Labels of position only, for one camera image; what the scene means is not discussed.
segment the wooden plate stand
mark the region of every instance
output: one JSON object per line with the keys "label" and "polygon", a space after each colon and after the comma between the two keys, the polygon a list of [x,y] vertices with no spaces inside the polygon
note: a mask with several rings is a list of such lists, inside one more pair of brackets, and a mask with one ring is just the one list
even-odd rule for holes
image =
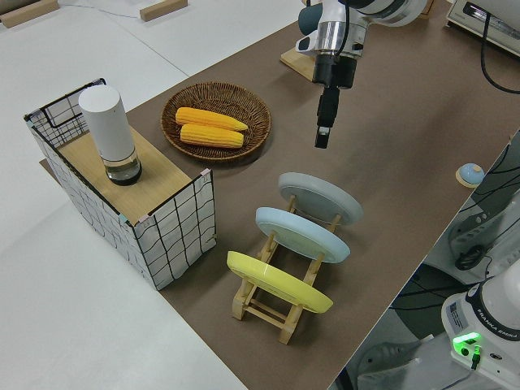
{"label": "wooden plate stand", "polygon": [[[288,204],[287,211],[289,213],[295,213],[294,207],[296,197],[291,196]],[[334,232],[336,226],[340,222],[341,216],[337,215],[328,227],[329,232]],[[275,233],[271,233],[266,240],[266,243],[257,255],[257,259],[269,264],[273,256],[275,255],[278,243],[275,241]],[[319,268],[322,264],[324,254],[320,254],[318,258],[310,262],[309,268],[305,273],[303,281],[309,286],[314,284],[316,275],[318,274]],[[283,344],[287,344],[293,335],[298,321],[300,320],[301,312],[303,311],[302,305],[292,305],[287,315],[280,313],[277,310],[272,309],[268,305],[264,305],[254,298],[257,292],[257,285],[249,282],[246,279],[242,280],[240,288],[233,298],[232,313],[233,317],[242,320],[245,312],[256,315],[260,319],[267,321],[268,323],[278,327],[280,329],[278,341]]]}

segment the green led light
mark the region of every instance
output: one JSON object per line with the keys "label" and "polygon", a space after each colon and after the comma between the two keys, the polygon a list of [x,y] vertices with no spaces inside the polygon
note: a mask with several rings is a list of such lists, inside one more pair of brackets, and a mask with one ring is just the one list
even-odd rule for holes
{"label": "green led light", "polygon": [[477,333],[476,331],[468,333],[467,335],[457,336],[453,338],[453,347],[458,353],[462,354],[462,348],[466,347],[467,345],[473,344],[478,339],[480,339],[480,333]]}

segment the yellow plate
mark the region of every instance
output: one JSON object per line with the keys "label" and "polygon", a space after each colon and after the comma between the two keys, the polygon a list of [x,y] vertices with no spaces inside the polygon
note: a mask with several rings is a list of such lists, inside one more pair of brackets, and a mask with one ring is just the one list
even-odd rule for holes
{"label": "yellow plate", "polygon": [[227,266],[259,288],[313,313],[325,313],[332,306],[331,299],[316,288],[256,258],[230,251]]}

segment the plate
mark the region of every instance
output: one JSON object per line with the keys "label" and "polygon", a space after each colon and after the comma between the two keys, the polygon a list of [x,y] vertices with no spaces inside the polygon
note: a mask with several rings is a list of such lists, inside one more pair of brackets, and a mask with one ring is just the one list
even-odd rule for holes
{"label": "plate", "polygon": [[363,209],[356,199],[334,184],[304,173],[288,172],[279,176],[278,188],[289,201],[296,197],[295,208],[324,223],[341,215],[338,224],[349,225],[361,219]]}
{"label": "plate", "polygon": [[227,266],[241,278],[305,310],[325,313],[332,306],[331,299],[316,288],[256,258],[230,251]]}
{"label": "plate", "polygon": [[256,222],[266,236],[275,233],[275,241],[285,248],[315,260],[324,254],[323,262],[343,262],[349,247],[326,228],[299,215],[270,207],[257,209]]}
{"label": "plate", "polygon": [[[184,143],[180,140],[181,126],[176,122],[180,107],[229,115],[247,124],[248,129],[242,132],[244,145],[227,149]],[[271,130],[271,113],[262,99],[247,89],[215,81],[189,86],[171,97],[162,110],[161,127],[164,136],[181,152],[204,161],[231,162],[259,150]]]}

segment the grid patterned box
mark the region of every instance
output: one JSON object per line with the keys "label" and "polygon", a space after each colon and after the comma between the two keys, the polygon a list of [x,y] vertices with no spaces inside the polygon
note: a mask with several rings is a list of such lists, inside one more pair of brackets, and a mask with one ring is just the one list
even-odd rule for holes
{"label": "grid patterned box", "polygon": [[78,98],[84,89],[100,84],[105,81],[84,85],[24,119],[84,219],[159,290],[216,245],[213,173],[203,171],[132,225],[59,152],[89,130]]}

